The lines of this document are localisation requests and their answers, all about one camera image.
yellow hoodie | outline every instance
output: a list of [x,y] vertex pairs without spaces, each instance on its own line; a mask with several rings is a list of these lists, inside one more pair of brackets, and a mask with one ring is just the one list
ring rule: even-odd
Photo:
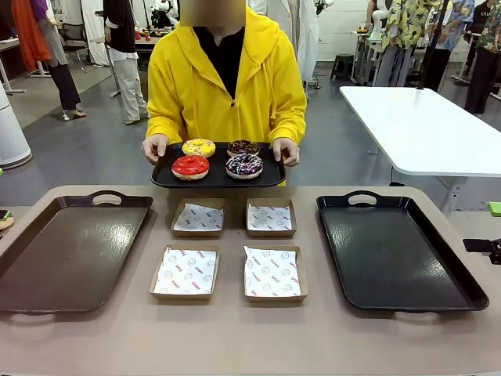
[[287,137],[299,144],[306,98],[292,45],[277,23],[248,7],[246,12],[234,101],[191,27],[178,27],[157,43],[149,68],[146,137],[160,133],[171,143]]

printed paper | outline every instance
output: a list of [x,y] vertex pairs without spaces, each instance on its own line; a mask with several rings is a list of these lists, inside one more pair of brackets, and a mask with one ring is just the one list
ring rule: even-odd
[[250,206],[247,216],[249,230],[292,230],[289,207],[273,208],[271,206]]
[[223,209],[186,204],[174,224],[176,231],[219,231],[225,213]]
[[210,294],[215,265],[216,252],[168,247],[153,292],[177,295]]
[[245,294],[286,297],[301,295],[296,252],[245,247]]

white pillar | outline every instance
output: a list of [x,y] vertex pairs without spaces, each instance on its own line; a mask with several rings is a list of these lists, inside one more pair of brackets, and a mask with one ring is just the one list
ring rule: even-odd
[[31,150],[24,138],[9,99],[0,85],[0,168],[24,165],[31,159]]

green object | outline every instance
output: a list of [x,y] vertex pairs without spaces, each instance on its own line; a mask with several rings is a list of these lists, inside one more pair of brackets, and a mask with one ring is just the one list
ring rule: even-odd
[[489,202],[488,209],[493,217],[501,217],[501,202]]
[[9,219],[10,217],[12,217],[12,213],[8,210],[2,210],[0,211],[0,222],[4,222],[6,221],[7,219]]

red garment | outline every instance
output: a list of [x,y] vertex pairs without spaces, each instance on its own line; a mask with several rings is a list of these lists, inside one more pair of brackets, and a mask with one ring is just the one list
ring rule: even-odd
[[37,61],[50,60],[51,55],[34,20],[30,0],[13,0],[13,17],[24,63],[29,71],[34,71],[37,69]]

